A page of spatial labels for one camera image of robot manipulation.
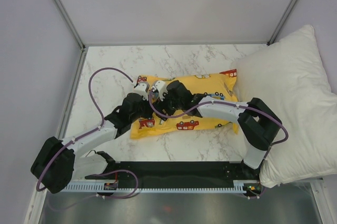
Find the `yellow cartoon-print pillowcase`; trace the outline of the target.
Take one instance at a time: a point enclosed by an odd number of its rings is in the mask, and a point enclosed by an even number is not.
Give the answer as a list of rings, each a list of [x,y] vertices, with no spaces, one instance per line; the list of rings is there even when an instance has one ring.
[[[238,101],[238,98],[233,91],[237,80],[236,69],[214,74],[180,76],[170,79],[150,75],[139,75],[137,82],[147,81],[149,84],[153,84],[157,80],[165,81],[168,84],[178,80],[193,94],[203,93],[219,100],[231,102]],[[157,115],[153,115],[153,117],[149,119],[138,119],[132,124],[131,139],[135,140],[173,131],[216,129],[227,125],[228,123],[229,121],[222,119],[198,118],[187,114],[179,118],[167,119],[164,121]]]

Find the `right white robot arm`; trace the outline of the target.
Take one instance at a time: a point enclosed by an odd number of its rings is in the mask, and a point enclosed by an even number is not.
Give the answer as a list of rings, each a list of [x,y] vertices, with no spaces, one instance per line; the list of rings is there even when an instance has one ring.
[[[275,137],[285,129],[281,120],[258,98],[233,102],[205,93],[192,94],[179,81],[170,84],[156,81],[148,93],[148,101],[161,118],[177,118],[175,112],[180,110],[180,117],[214,118],[238,124],[249,144],[240,167],[242,176],[247,179],[259,174],[262,162],[275,144]]]

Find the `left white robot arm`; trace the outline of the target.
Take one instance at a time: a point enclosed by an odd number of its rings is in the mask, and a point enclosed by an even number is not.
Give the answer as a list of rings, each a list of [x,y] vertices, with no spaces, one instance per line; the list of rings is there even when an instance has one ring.
[[[31,173],[38,179],[36,190],[60,192],[73,180],[74,168],[85,153],[122,136],[131,129],[133,122],[149,118],[152,113],[147,97],[130,93],[91,130],[62,140],[48,138],[31,167]]]

